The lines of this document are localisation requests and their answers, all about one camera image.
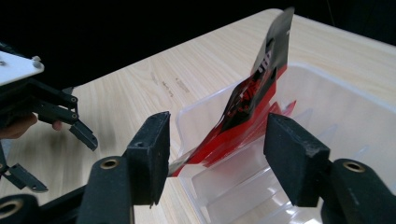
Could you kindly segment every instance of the table surface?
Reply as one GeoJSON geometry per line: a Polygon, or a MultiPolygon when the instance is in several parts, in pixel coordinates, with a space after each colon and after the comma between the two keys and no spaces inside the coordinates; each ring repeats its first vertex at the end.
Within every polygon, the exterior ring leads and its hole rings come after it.
{"type": "MultiPolygon", "coordinates": [[[[38,122],[12,142],[8,164],[18,162],[47,187],[40,204],[85,185],[92,165],[121,155],[149,116],[171,113],[171,156],[180,139],[177,112],[235,81],[246,78],[271,22],[281,12],[268,9],[198,36],[105,77],[76,87],[80,119],[99,139],[91,152],[68,131],[38,122]]],[[[289,62],[309,63],[396,107],[396,48],[295,15],[289,62]]],[[[31,193],[0,182],[0,197],[31,193]]],[[[169,177],[158,205],[135,206],[135,223],[198,223],[178,178],[169,177]]]]}

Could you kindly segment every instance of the screw hole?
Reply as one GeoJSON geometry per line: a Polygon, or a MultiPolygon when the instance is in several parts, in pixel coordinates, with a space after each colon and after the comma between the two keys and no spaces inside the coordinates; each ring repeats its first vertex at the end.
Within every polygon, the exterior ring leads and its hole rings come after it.
{"type": "Polygon", "coordinates": [[[0,204],[0,219],[15,214],[22,208],[22,205],[23,205],[23,201],[20,199],[11,200],[9,202],[0,204]]]}
{"type": "Polygon", "coordinates": [[[137,147],[142,147],[144,144],[142,142],[137,142],[134,145],[137,146],[137,147]]]}
{"type": "Polygon", "coordinates": [[[346,161],[344,162],[344,167],[346,167],[348,170],[356,172],[356,173],[363,173],[366,169],[364,169],[363,166],[360,164],[354,162],[354,161],[346,161]]]}
{"type": "Polygon", "coordinates": [[[118,166],[119,163],[120,163],[119,161],[111,159],[111,160],[102,162],[102,164],[100,164],[100,167],[105,170],[113,169],[114,167],[118,166]]]}

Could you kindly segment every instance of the black background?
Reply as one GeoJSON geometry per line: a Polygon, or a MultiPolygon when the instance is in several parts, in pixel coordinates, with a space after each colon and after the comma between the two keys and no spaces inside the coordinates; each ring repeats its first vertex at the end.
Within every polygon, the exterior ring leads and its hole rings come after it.
{"type": "Polygon", "coordinates": [[[36,78],[76,87],[267,8],[295,14],[396,45],[396,1],[245,0],[0,2],[0,41],[40,56],[36,78]]]}

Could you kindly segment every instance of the black clamp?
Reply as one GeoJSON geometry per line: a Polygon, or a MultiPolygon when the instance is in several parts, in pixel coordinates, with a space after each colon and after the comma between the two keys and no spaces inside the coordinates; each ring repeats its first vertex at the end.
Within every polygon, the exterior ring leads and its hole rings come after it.
{"type": "MultiPolygon", "coordinates": [[[[0,129],[18,117],[37,113],[39,120],[50,124],[55,120],[71,124],[69,131],[91,150],[96,150],[98,140],[79,120],[78,98],[70,94],[71,90],[58,91],[31,77],[0,86],[0,129]]],[[[0,154],[0,176],[4,176],[19,189],[27,186],[34,192],[48,190],[19,164],[8,167],[1,147],[0,154]]]]}
{"type": "Polygon", "coordinates": [[[169,112],[149,117],[122,156],[97,161],[86,186],[38,205],[33,195],[0,199],[0,223],[134,223],[134,205],[158,204],[168,175],[169,112]]]}
{"type": "Polygon", "coordinates": [[[330,149],[295,120],[269,114],[264,155],[293,205],[317,207],[323,199],[323,223],[394,223],[396,197],[375,171],[329,161],[330,149]]]}

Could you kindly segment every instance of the clear plastic container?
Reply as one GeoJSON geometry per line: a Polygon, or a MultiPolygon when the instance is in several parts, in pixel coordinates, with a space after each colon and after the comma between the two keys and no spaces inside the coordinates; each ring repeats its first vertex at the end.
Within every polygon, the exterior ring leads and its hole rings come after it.
{"type": "MultiPolygon", "coordinates": [[[[238,83],[182,109],[177,115],[179,156],[197,147],[238,83]]],[[[396,192],[396,108],[324,72],[289,63],[272,102],[296,100],[291,117],[331,149],[330,160],[349,158],[372,167],[396,192]]],[[[201,223],[321,223],[317,208],[292,206],[262,151],[263,139],[205,168],[186,165],[179,174],[201,223]]]]}

